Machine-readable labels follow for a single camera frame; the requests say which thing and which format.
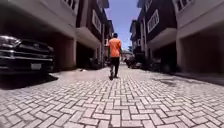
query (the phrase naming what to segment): parked car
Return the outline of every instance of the parked car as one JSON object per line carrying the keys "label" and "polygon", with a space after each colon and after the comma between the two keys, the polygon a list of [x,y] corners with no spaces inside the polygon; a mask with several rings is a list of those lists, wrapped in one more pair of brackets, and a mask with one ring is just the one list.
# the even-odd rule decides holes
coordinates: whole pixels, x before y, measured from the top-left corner
{"label": "parked car", "polygon": [[51,72],[53,51],[38,41],[0,36],[0,74]]}

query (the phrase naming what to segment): car headlight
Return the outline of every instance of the car headlight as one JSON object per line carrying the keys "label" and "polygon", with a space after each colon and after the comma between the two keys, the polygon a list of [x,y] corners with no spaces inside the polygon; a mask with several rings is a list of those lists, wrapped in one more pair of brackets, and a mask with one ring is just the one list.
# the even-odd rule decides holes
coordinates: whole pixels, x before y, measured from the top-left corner
{"label": "car headlight", "polygon": [[17,38],[10,36],[0,36],[0,45],[5,47],[15,47],[20,44],[21,41]]}

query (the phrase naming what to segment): white building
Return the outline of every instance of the white building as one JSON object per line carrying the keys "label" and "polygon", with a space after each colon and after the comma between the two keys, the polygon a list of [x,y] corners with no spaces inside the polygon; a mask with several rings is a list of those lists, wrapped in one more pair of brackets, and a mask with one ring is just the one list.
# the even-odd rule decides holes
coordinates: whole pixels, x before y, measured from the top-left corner
{"label": "white building", "polygon": [[[98,0],[109,6],[107,0]],[[0,34],[32,38],[53,46],[58,68],[76,65],[79,0],[1,0]]]}
{"label": "white building", "polygon": [[224,0],[173,0],[178,65],[183,71],[224,73]]}

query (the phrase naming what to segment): brick pavement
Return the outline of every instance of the brick pavement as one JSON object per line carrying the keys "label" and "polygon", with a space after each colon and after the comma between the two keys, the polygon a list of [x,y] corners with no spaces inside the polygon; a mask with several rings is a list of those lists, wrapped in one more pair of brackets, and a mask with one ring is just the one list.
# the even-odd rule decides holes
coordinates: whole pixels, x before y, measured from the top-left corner
{"label": "brick pavement", "polygon": [[159,73],[109,69],[0,90],[2,128],[224,128],[224,87]]}

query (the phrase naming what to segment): man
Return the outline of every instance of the man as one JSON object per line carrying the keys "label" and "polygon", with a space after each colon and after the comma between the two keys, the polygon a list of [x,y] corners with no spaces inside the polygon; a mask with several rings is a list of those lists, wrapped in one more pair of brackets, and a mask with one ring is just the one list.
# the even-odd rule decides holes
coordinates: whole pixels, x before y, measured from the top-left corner
{"label": "man", "polygon": [[117,33],[114,33],[113,38],[109,41],[109,47],[110,47],[110,59],[111,59],[110,78],[113,79],[113,77],[117,78],[117,73],[120,64],[120,55],[121,55],[121,41],[120,39],[118,39]]}

